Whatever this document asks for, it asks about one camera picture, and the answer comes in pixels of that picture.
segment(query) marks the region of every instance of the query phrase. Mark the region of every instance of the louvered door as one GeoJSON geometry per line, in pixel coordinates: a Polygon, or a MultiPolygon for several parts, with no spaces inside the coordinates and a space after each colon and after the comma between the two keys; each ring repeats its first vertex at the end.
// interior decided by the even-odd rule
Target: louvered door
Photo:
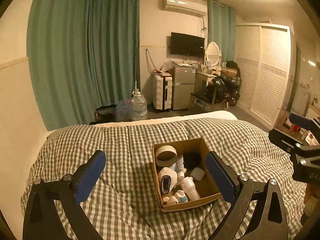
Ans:
{"type": "Polygon", "coordinates": [[[279,114],[290,66],[290,36],[287,31],[262,27],[261,65],[251,110],[271,125],[279,114]]]}
{"type": "Polygon", "coordinates": [[[259,62],[259,26],[238,26],[236,62],[241,72],[242,84],[239,103],[251,108],[259,62]]]}

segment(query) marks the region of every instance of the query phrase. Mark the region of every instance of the bed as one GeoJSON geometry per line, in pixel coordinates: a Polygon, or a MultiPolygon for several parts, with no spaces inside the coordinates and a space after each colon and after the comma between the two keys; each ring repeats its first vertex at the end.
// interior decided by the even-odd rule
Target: bed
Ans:
{"type": "MultiPolygon", "coordinates": [[[[199,137],[238,174],[246,173],[255,181],[275,178],[279,182],[292,239],[301,228],[305,184],[292,180],[289,155],[271,144],[267,133],[226,111],[56,130],[31,167],[21,197],[22,210],[36,178],[59,180],[100,149],[107,155],[107,164],[81,207],[103,239],[205,240],[230,205],[220,198],[199,208],[164,213],[152,174],[153,144],[199,137]]],[[[252,202],[236,238],[244,234],[254,206],[252,202]]],[[[76,239],[59,203],[57,209],[68,236],[76,239]]]]}

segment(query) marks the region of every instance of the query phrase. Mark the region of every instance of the white suitcase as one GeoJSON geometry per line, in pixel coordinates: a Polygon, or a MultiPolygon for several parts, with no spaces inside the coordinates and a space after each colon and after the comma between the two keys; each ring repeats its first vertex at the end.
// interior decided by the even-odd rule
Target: white suitcase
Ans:
{"type": "Polygon", "coordinates": [[[153,76],[153,105],[155,109],[171,108],[172,77],[153,76]]]}

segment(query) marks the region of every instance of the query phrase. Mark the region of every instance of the mini fridge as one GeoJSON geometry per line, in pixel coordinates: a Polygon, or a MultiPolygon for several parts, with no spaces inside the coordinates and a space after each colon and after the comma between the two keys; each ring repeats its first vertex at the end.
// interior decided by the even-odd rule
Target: mini fridge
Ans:
{"type": "Polygon", "coordinates": [[[176,66],[172,71],[172,110],[189,108],[190,93],[194,91],[196,67],[176,66]]]}

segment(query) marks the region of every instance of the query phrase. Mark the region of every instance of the cardboard box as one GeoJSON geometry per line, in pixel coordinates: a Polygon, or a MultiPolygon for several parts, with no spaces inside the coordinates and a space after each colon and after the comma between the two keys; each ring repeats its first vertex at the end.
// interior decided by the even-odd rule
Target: cardboard box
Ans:
{"type": "MultiPolygon", "coordinates": [[[[160,208],[164,212],[171,212],[171,211],[180,211],[180,210],[186,210],[190,208],[200,207],[202,205],[205,205],[207,203],[210,203],[216,199],[218,199],[221,196],[221,193],[216,186],[214,180],[210,176],[207,168],[205,167],[205,157],[207,153],[209,152],[209,149],[204,141],[203,138],[196,138],[196,139],[190,139],[185,141],[177,141],[177,142],[168,142],[168,143],[160,143],[155,144],[152,147],[153,150],[153,172],[154,172],[154,182],[156,185],[156,192],[158,195],[158,200],[160,203],[160,208]],[[163,145],[171,145],[177,150],[177,155],[181,154],[187,154],[187,153],[197,153],[201,155],[201,166],[199,168],[203,169],[205,172],[205,176],[201,181],[194,181],[196,185],[196,190],[198,191],[199,195],[201,196],[201,199],[190,201],[188,198],[188,202],[185,203],[178,203],[173,205],[164,205],[162,202],[162,199],[165,196],[172,196],[174,195],[177,190],[181,189],[180,186],[175,187],[169,194],[167,195],[161,195],[160,191],[160,185],[159,185],[159,178],[158,173],[163,167],[158,167],[156,165],[155,161],[155,152],[156,150],[163,146],[163,145]]],[[[191,170],[188,170],[185,174],[185,177],[190,176],[191,170]]]]}
{"type": "Polygon", "coordinates": [[[227,68],[227,67],[222,67],[221,68],[221,73],[223,75],[227,75],[227,76],[230,76],[230,77],[236,77],[237,76],[237,70],[236,69],[233,69],[233,68],[227,68]]]}

